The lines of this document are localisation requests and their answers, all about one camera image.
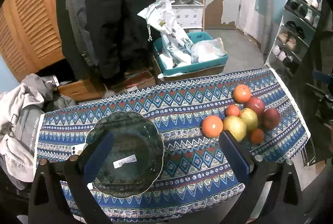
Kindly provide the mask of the dark red apple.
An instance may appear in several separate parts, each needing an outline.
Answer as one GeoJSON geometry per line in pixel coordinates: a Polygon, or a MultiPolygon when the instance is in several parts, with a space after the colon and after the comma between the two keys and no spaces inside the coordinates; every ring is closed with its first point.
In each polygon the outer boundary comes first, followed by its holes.
{"type": "Polygon", "coordinates": [[[263,113],[263,126],[268,129],[274,129],[280,122],[281,116],[277,109],[269,108],[263,113]]]}

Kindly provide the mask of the patterned blue tablecloth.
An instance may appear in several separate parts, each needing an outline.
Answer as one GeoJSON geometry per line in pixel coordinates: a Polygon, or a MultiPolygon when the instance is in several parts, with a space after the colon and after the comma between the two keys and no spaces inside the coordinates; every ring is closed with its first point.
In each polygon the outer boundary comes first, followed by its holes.
{"type": "Polygon", "coordinates": [[[162,173],[148,191],[125,199],[93,188],[97,204],[111,221],[132,223],[165,221],[206,209],[244,190],[218,140],[204,137],[199,130],[207,116],[224,117],[239,84],[248,86],[266,108],[277,109],[281,116],[259,145],[246,143],[250,153],[276,162],[294,157],[308,142],[310,131],[277,72],[256,68],[168,82],[48,112],[40,120],[34,160],[67,160],[100,119],[116,111],[134,111],[154,123],[164,142],[162,173]]]}

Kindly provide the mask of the wooden louvered cabinet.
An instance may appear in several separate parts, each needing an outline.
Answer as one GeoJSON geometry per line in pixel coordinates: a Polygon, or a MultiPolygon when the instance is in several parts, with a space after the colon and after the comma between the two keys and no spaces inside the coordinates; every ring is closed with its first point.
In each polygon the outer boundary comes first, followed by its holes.
{"type": "Polygon", "coordinates": [[[64,58],[56,0],[4,0],[1,57],[18,81],[64,58]]]}

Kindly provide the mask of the green yellow mango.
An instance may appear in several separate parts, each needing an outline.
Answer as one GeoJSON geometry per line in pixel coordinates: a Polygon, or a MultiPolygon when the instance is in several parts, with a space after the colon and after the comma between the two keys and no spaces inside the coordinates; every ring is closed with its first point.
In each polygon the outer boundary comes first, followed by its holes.
{"type": "Polygon", "coordinates": [[[231,115],[224,119],[224,131],[228,130],[233,137],[241,142],[247,134],[247,126],[240,117],[231,115]]]}

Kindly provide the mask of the small tangerine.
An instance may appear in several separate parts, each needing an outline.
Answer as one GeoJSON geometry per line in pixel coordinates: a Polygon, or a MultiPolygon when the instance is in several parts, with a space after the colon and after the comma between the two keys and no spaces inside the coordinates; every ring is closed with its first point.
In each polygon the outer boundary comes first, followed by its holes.
{"type": "Polygon", "coordinates": [[[253,144],[260,144],[263,141],[264,133],[261,129],[255,128],[250,134],[250,141],[253,144]]]}
{"type": "Polygon", "coordinates": [[[226,116],[236,116],[240,114],[240,109],[237,105],[229,105],[225,110],[226,116]]]}

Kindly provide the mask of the yellow green apple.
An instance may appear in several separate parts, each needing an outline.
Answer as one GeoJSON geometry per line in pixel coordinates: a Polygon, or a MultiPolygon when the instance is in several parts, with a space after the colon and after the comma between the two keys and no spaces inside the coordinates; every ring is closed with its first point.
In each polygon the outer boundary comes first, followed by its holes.
{"type": "Polygon", "coordinates": [[[250,108],[244,108],[240,111],[239,117],[246,124],[247,130],[251,132],[258,127],[257,114],[250,108]]]}

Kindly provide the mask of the teal plastic crate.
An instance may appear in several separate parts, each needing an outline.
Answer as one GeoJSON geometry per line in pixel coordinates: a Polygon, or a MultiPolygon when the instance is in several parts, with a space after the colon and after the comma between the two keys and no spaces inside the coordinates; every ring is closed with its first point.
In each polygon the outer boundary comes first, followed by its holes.
{"type": "MultiPolygon", "coordinates": [[[[207,32],[191,32],[188,33],[187,35],[194,44],[203,40],[213,40],[213,38],[209,34],[207,34],[207,32]]],[[[226,62],[229,58],[229,55],[226,54],[222,58],[215,59],[212,61],[203,62],[203,63],[194,63],[190,65],[183,65],[181,63],[180,65],[177,65],[174,68],[167,69],[166,64],[164,63],[161,57],[162,49],[163,49],[162,39],[159,38],[154,42],[154,55],[158,61],[158,65],[164,76],[172,76],[172,75],[177,75],[179,73],[181,74],[190,73],[215,66],[224,66],[226,65],[226,62]]]]}

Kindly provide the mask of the white patterned storage box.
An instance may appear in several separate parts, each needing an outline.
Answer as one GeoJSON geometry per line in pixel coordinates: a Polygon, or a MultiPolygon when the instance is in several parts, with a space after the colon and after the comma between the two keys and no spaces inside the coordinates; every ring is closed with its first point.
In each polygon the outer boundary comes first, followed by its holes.
{"type": "Polygon", "coordinates": [[[172,5],[177,23],[183,29],[202,29],[204,5],[198,1],[192,4],[172,5]]]}

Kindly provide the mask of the large orange front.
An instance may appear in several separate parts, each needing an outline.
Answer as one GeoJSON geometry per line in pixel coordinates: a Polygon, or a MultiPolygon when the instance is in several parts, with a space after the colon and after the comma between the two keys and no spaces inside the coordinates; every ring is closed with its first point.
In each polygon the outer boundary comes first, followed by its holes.
{"type": "Polygon", "coordinates": [[[222,120],[216,115],[206,117],[201,124],[202,132],[208,138],[218,137],[223,131],[223,127],[222,120]]]}

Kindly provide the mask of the shoe rack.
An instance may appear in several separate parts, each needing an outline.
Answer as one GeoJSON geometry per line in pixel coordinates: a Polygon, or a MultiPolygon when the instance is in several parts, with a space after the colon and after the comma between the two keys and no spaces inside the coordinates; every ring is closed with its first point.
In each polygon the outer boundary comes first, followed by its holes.
{"type": "Polygon", "coordinates": [[[315,36],[322,0],[286,0],[265,64],[281,77],[294,76],[315,36]]]}

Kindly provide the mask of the red apple middle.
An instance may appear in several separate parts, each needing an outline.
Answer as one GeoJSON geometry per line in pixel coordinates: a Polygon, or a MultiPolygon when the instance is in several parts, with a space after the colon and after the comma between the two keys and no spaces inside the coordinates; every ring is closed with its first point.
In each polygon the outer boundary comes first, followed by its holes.
{"type": "Polygon", "coordinates": [[[250,99],[246,102],[245,107],[250,108],[258,116],[261,116],[265,111],[264,102],[257,97],[250,97],[250,99]]]}

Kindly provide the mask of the white printed rice bag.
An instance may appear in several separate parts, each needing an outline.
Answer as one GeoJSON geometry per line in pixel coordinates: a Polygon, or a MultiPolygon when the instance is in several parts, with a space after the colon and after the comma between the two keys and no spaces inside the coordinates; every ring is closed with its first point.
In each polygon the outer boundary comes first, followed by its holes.
{"type": "Polygon", "coordinates": [[[137,15],[144,18],[147,29],[160,32],[162,38],[163,63],[167,69],[192,63],[191,50],[194,43],[177,23],[172,0],[158,0],[141,10],[137,15]]]}

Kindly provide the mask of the clear plastic bag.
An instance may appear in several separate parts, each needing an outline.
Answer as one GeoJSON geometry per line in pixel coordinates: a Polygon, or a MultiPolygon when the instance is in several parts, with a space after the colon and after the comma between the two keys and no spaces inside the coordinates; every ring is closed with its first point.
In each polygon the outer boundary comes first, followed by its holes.
{"type": "Polygon", "coordinates": [[[203,40],[191,48],[191,63],[203,63],[222,58],[227,54],[222,39],[203,40]]]}

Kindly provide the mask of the grey clothes pile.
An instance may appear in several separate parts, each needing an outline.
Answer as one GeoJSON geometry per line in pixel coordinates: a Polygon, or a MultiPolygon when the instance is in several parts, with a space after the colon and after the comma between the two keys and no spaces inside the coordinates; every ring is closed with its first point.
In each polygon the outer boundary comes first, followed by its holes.
{"type": "Polygon", "coordinates": [[[11,183],[24,190],[33,181],[34,146],[40,116],[76,105],[58,92],[55,76],[26,76],[10,92],[1,93],[1,168],[11,183]]]}

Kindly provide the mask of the large orange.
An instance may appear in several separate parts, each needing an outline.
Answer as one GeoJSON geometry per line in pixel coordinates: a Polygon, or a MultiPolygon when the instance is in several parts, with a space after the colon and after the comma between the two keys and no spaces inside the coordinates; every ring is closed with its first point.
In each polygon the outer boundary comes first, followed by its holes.
{"type": "Polygon", "coordinates": [[[223,131],[223,127],[222,120],[216,115],[206,117],[201,124],[202,132],[208,138],[218,137],[223,131]]]}
{"type": "Polygon", "coordinates": [[[238,103],[246,103],[252,97],[250,88],[244,84],[235,87],[233,91],[234,99],[238,103]]]}

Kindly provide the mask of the black hanging coat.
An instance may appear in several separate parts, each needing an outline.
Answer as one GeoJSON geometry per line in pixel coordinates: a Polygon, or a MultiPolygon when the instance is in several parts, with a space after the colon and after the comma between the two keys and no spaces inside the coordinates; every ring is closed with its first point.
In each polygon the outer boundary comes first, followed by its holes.
{"type": "Polygon", "coordinates": [[[152,42],[138,14],[154,0],[56,0],[62,53],[77,79],[114,86],[150,65],[152,42]]]}

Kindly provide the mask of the large orange back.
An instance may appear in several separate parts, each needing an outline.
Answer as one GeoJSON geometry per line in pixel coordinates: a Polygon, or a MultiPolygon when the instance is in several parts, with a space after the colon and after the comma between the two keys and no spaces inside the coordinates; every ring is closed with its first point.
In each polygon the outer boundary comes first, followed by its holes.
{"type": "Polygon", "coordinates": [[[252,97],[250,88],[244,84],[235,87],[233,91],[234,99],[238,103],[246,103],[252,97]]]}

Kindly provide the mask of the dark glass bowl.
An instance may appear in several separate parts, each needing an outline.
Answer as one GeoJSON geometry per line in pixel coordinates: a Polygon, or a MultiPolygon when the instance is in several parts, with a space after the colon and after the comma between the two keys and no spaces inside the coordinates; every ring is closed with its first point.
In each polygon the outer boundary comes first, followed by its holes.
{"type": "Polygon", "coordinates": [[[165,149],[156,126],[136,112],[116,111],[96,123],[86,137],[87,145],[105,130],[113,134],[114,144],[91,183],[115,198],[146,192],[163,169],[165,149]]]}

